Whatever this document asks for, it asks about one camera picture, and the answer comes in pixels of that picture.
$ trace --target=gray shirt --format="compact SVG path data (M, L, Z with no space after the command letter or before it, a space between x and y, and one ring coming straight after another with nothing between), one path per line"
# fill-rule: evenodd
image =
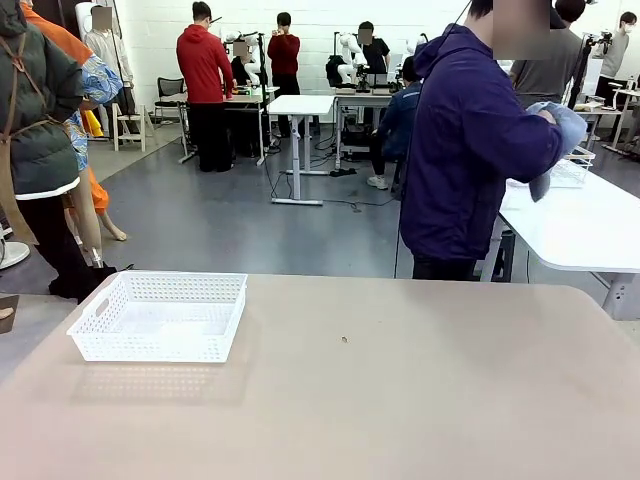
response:
M511 67L515 89L524 108L536 102L562 101L567 83L575 76L582 40L568 28L551 30L550 56L545 60L517 60Z
M604 58L600 75L607 78L616 78L624 60L624 54L629 48L629 35L618 30L613 36L613 43L609 45L607 54L604 54L604 47L601 45L593 55L594 58Z

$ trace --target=black hair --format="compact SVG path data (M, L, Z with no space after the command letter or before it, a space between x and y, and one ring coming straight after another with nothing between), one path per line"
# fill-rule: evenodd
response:
M211 8L204 2L193 2L193 21L201 22L205 18L212 18Z
M475 18L486 17L493 11L493 0L472 0L469 15Z
M373 31L373 23L371 22L362 22L358 27L358 30L371 30Z
M287 12L282 12L278 14L278 25L281 27L290 27L291 26L291 15Z
M636 16L635 13L633 12L624 12L622 14L622 16L620 17L620 26L622 26L622 22L626 23L627 25L632 24L632 23L636 23L638 21L638 17Z
M565 22L573 23L584 13L587 2L584 0L557 0L556 11Z
M407 57L404 61L404 64L402 65L402 78L407 82L417 82L420 80L413 64L413 57Z

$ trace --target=jacket hood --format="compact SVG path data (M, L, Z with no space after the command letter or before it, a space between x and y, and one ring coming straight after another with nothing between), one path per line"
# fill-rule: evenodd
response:
M184 38L191 43L200 43L206 39L208 35L210 35L210 33L207 29L200 25L189 25L184 31Z
M20 0L0 0L0 35L17 37L27 30Z
M415 69L420 78L427 78L436 60L456 50L476 50L493 58L493 50L478 40L471 30L462 25L449 25L444 33L416 49Z

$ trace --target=perforated basket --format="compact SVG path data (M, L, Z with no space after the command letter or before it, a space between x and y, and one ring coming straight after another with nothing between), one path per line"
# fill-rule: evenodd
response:
M67 331L89 362L226 362L247 275L117 274Z

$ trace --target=blue patterned sleeve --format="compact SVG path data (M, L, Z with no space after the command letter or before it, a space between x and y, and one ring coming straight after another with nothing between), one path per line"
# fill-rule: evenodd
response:
M101 105L122 89L122 80L96 55L91 55L82 66L82 82L87 98Z

